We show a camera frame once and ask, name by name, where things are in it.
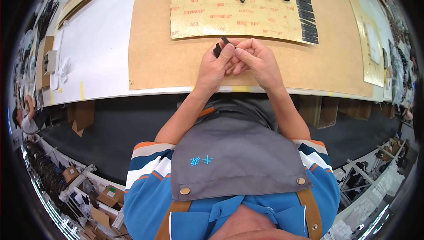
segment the black mat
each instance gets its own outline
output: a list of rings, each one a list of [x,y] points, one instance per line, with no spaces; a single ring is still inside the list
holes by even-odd
[[[138,142],[153,141],[157,132],[176,111],[186,94],[136,96],[96,100],[95,123],[79,137],[64,123],[40,133],[53,147],[83,164],[97,166],[97,175],[125,184],[131,154]],[[266,97],[250,94],[250,97]],[[317,130],[311,137],[324,142],[333,168],[355,160],[393,137],[399,128],[397,119],[373,113],[369,121],[339,113],[335,126]]]

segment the workbench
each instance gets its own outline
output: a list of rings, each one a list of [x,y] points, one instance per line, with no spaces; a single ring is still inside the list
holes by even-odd
[[[393,41],[393,36],[382,5],[378,0],[359,1],[362,9],[379,26],[382,46],[390,52],[388,39]],[[189,93],[193,90],[191,86],[129,90],[128,47],[133,4],[134,0],[92,0],[73,15],[68,24],[54,31],[53,49],[58,50],[60,62],[70,57],[71,67],[66,83],[59,83],[58,90],[43,89],[44,106],[123,96]],[[289,94],[376,102],[392,99],[391,86],[382,88],[373,85],[372,97],[300,88],[287,90]],[[265,91],[255,86],[221,86],[218,92]]]

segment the metal snap button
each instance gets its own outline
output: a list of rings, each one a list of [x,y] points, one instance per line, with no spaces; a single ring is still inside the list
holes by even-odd
[[[297,184],[299,184],[299,185],[305,184],[305,179],[303,177],[298,178],[297,179]]]
[[[187,195],[187,194],[189,194],[190,193],[190,189],[189,188],[182,188],[181,190],[180,190],[180,193],[182,194],[182,195]]]

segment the worker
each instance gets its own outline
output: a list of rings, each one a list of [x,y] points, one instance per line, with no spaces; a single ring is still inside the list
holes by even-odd
[[[334,222],[340,191],[326,148],[311,140],[273,52],[229,41],[218,58],[215,44],[204,54],[193,91],[154,142],[134,148],[123,206],[133,239],[318,240]],[[209,101],[226,75],[247,70],[277,128],[261,107]]]
[[[16,106],[12,112],[12,120],[15,124],[15,128],[19,126],[21,130],[26,134],[35,134],[44,129],[45,121],[48,118],[46,111],[36,111],[32,98],[29,95],[25,96],[25,102],[28,104],[29,112],[23,115],[23,110]]]

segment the striped shirt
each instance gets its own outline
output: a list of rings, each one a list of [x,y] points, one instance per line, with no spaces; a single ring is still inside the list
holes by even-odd
[[[323,235],[337,214],[340,191],[322,142],[293,140],[299,148],[306,173],[312,181],[311,191],[321,215]],[[125,185],[123,214],[130,236],[154,239],[172,202],[171,162],[175,145],[142,142],[134,147]],[[296,193],[238,195],[192,201],[188,212],[172,212],[169,219],[170,239],[203,240],[210,223],[213,235],[243,203],[267,216],[277,228],[308,237],[305,206]]]

